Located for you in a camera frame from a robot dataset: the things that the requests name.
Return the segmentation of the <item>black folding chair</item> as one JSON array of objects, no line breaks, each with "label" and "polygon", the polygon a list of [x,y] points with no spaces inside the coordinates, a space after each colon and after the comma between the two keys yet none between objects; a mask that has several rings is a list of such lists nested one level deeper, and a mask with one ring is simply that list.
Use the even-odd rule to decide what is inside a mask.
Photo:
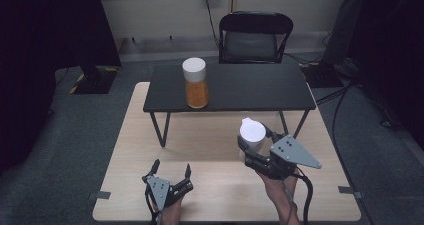
[{"label": "black folding chair", "polygon": [[219,22],[219,63],[281,63],[293,27],[281,13],[227,14]]}]

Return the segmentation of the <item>person's left hand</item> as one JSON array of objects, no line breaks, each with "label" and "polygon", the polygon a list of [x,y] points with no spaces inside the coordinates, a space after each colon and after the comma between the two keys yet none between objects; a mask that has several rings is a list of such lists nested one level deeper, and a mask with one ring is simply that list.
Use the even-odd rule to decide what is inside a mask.
[{"label": "person's left hand", "polygon": [[183,199],[177,200],[160,213],[160,225],[179,225],[182,213],[182,201]]}]

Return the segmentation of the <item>black stand base yellow tape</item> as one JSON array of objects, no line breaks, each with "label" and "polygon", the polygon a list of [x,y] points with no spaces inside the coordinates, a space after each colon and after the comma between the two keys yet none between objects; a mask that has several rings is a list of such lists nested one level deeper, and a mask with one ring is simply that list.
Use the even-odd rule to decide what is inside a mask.
[{"label": "black stand base yellow tape", "polygon": [[119,72],[117,67],[95,65],[83,65],[81,69],[82,75],[71,88],[71,94],[108,94]]}]

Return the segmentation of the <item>black desk shelf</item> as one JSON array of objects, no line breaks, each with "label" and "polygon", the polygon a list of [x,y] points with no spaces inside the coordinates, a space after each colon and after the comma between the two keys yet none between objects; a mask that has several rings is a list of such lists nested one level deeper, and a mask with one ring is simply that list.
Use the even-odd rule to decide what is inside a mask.
[{"label": "black desk shelf", "polygon": [[[217,64],[206,69],[209,103],[204,112],[301,111],[316,108],[315,100],[297,65]],[[164,112],[191,112],[186,103],[185,79],[181,66],[154,69],[143,111],[152,119]]]}]

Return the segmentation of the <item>person's right hand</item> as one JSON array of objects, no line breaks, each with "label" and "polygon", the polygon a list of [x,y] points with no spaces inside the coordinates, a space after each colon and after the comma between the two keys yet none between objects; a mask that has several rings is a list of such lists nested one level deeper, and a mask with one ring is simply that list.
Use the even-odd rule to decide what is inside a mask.
[{"label": "person's right hand", "polygon": [[257,175],[262,179],[266,194],[275,205],[289,204],[293,201],[298,181],[296,177],[289,176],[284,180],[274,180],[260,172]]}]

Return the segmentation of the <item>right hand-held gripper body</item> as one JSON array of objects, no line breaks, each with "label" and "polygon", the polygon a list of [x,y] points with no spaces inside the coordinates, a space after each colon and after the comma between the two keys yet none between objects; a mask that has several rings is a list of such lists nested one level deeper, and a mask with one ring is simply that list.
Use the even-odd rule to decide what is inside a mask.
[{"label": "right hand-held gripper body", "polygon": [[268,156],[250,150],[247,143],[244,143],[244,164],[247,167],[274,180],[285,180],[289,176],[294,176],[298,165],[315,169],[322,167],[321,163],[291,135],[271,134],[270,138],[273,144],[269,148]]}]

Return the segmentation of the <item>white bottle with spout lid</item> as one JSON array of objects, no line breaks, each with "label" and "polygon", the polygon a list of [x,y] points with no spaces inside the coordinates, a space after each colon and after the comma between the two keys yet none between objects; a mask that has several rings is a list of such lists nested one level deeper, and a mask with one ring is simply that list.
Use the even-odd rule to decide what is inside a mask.
[{"label": "white bottle with spout lid", "polygon": [[[263,124],[252,120],[247,117],[241,121],[241,126],[239,128],[239,135],[243,140],[249,145],[249,151],[256,152],[260,154],[262,152],[263,143],[266,138],[265,128]],[[245,155],[240,156],[239,158],[242,162],[245,161]]]}]

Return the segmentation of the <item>orange jar with white lid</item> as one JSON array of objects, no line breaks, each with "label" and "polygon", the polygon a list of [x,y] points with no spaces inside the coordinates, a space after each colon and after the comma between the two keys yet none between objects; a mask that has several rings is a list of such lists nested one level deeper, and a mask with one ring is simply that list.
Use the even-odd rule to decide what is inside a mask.
[{"label": "orange jar with white lid", "polygon": [[209,90],[206,81],[206,62],[197,57],[188,58],[182,64],[185,78],[186,103],[195,109],[209,103]]}]

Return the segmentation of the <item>grey tape piece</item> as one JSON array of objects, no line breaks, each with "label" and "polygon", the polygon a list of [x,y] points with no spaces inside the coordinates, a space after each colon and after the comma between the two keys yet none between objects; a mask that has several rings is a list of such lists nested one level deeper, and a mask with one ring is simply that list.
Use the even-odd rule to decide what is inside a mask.
[{"label": "grey tape piece", "polygon": [[91,200],[96,200],[96,199],[109,199],[110,198],[111,193],[110,192],[106,192],[106,191],[95,191],[95,192],[91,192],[88,195],[88,198]]},{"label": "grey tape piece", "polygon": [[362,199],[363,198],[363,194],[360,191],[357,191],[355,189],[353,189],[350,186],[339,186],[338,187],[338,191],[341,194],[350,194],[352,195],[355,199]]}]

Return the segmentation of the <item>dark curtain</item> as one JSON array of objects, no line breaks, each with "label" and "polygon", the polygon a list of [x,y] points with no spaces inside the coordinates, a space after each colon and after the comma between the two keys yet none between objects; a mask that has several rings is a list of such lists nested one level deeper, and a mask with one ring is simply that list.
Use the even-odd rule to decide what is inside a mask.
[{"label": "dark curtain", "polygon": [[344,0],[322,62],[348,57],[424,149],[424,0]]},{"label": "dark curtain", "polygon": [[57,70],[120,64],[101,0],[0,0],[0,176],[31,153]]}]

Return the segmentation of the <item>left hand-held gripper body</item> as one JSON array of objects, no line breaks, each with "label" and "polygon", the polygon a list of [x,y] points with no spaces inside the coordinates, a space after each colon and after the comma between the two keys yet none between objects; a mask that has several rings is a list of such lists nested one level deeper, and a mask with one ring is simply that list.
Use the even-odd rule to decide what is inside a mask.
[{"label": "left hand-held gripper body", "polygon": [[173,205],[193,190],[193,184],[189,178],[184,178],[176,185],[172,185],[168,180],[153,175],[144,176],[142,180],[147,185],[147,194],[160,211]]}]

